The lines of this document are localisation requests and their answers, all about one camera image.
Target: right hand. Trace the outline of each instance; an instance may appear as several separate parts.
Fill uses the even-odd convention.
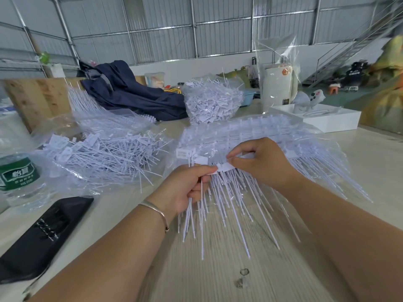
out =
[[[254,152],[252,159],[236,157],[242,153]],[[257,181],[276,190],[287,186],[299,178],[301,174],[288,162],[281,148],[269,138],[249,140],[240,143],[227,155],[228,162],[245,172]]]

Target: green floor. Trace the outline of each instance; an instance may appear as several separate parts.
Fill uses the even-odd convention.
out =
[[[364,94],[370,93],[371,91],[374,90],[374,88],[360,87],[357,92],[339,91],[338,94],[329,95],[326,86],[323,86],[323,87],[316,86],[314,88],[304,87],[304,88],[302,88],[302,91],[304,91],[306,94],[309,95],[310,93],[314,92],[314,90],[318,90],[318,89],[322,89],[323,93],[326,96],[326,98],[324,99],[323,102],[321,102],[321,104],[335,106],[335,107],[344,106],[347,102],[352,101],[352,100],[354,100]]]

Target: person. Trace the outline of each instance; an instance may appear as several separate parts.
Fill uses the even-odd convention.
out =
[[[254,158],[236,157],[254,152]],[[269,138],[243,142],[229,152],[234,167],[273,187],[294,206],[359,301],[401,301],[403,231],[310,181]],[[170,223],[200,199],[216,167],[176,168],[147,198]],[[30,302],[135,301],[164,239],[160,213],[138,206],[68,264]]]

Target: forearm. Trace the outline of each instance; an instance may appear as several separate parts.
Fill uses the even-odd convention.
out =
[[[403,231],[298,176],[278,189],[360,301],[400,301]]]
[[[135,301],[164,234],[161,216],[138,206],[40,289],[32,302]]]

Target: left hand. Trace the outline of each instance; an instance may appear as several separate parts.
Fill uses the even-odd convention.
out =
[[[186,210],[189,205],[188,198],[192,198],[193,203],[201,199],[201,182],[203,191],[206,191],[211,179],[209,174],[216,170],[216,166],[181,165],[169,174],[147,200],[163,211],[167,222],[170,223],[177,214]]]

